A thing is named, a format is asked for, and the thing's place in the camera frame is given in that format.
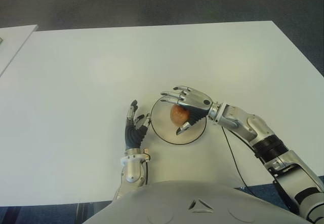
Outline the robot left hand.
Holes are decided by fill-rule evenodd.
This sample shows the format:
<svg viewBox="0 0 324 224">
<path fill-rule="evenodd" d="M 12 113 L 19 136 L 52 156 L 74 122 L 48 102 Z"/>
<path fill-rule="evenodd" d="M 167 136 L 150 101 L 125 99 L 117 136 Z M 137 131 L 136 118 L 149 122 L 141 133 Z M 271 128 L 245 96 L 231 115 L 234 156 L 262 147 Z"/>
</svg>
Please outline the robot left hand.
<svg viewBox="0 0 324 224">
<path fill-rule="evenodd" d="M 135 112 L 138 109 L 138 102 L 134 100 L 127 112 L 126 126 L 125 126 L 125 145 L 126 150 L 132 148 L 140 148 L 143 139 L 146 136 L 148 128 L 151 124 L 151 115 L 139 115 L 136 118 Z"/>
</svg>

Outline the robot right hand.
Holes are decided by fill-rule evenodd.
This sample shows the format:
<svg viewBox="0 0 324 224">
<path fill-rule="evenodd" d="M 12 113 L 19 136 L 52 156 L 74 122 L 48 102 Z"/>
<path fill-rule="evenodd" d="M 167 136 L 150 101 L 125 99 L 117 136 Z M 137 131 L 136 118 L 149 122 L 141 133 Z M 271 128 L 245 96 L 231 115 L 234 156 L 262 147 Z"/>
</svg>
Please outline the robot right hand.
<svg viewBox="0 0 324 224">
<path fill-rule="evenodd" d="M 176 86 L 173 91 L 163 91 L 161 95 L 160 101 L 183 107 L 189 111 L 189 118 L 178 127 L 176 135 L 185 132 L 199 120 L 205 118 L 213 104 L 211 97 L 187 86 Z"/>
</svg>

